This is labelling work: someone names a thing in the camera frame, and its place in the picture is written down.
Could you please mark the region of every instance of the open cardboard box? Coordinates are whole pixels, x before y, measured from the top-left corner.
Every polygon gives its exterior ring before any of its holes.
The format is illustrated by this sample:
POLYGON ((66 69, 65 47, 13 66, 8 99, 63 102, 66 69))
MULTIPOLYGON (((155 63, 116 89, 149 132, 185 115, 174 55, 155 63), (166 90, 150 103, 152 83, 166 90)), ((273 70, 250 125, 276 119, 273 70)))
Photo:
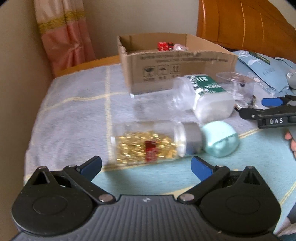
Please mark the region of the open cardboard box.
POLYGON ((191 34, 147 33, 118 36, 118 52, 126 86, 131 94, 165 90, 171 79, 187 74, 234 71, 237 56, 223 47, 191 34), (173 42, 188 51, 158 51, 158 42, 173 42))

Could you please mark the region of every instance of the jar with gold capsules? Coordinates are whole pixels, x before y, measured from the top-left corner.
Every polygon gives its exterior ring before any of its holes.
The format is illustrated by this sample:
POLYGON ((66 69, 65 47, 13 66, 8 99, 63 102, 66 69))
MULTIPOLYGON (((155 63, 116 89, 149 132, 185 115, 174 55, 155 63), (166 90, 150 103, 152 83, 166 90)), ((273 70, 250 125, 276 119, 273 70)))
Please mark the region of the jar with gold capsules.
POLYGON ((111 144, 118 165, 169 161, 200 152, 202 134, 195 122, 129 122, 113 126, 111 144))

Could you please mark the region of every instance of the gold curtain trim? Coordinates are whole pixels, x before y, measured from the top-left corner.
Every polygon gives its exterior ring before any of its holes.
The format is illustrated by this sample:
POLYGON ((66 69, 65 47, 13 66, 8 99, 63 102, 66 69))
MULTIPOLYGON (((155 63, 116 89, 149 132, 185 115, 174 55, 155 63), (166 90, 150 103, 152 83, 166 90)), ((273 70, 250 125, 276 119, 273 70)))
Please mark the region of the gold curtain trim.
POLYGON ((76 21, 84 17, 84 10, 68 11, 59 18, 52 19, 45 23, 38 23, 39 31, 41 34, 45 34, 48 30, 62 27, 66 25, 67 22, 76 21))

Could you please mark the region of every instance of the metal screw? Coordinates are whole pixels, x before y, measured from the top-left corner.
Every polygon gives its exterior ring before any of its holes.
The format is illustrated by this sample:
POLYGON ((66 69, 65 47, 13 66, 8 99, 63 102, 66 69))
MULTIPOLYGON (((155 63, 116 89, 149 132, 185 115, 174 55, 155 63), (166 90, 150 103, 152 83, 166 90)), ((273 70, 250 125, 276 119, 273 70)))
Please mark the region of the metal screw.
POLYGON ((99 200, 101 202, 110 202, 114 199, 114 197, 111 194, 102 194, 99 196, 99 200))
POLYGON ((180 199, 183 202, 190 202, 194 199, 194 195, 192 195, 191 193, 183 193, 180 195, 180 199))

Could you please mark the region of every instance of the wooden headboard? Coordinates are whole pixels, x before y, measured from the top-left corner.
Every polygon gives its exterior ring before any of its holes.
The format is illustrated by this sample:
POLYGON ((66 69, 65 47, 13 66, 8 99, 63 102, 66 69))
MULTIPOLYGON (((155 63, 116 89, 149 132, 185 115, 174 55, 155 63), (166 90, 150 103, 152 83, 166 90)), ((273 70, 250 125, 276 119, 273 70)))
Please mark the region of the wooden headboard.
POLYGON ((199 0, 197 36, 296 63, 296 30, 268 0, 199 0))

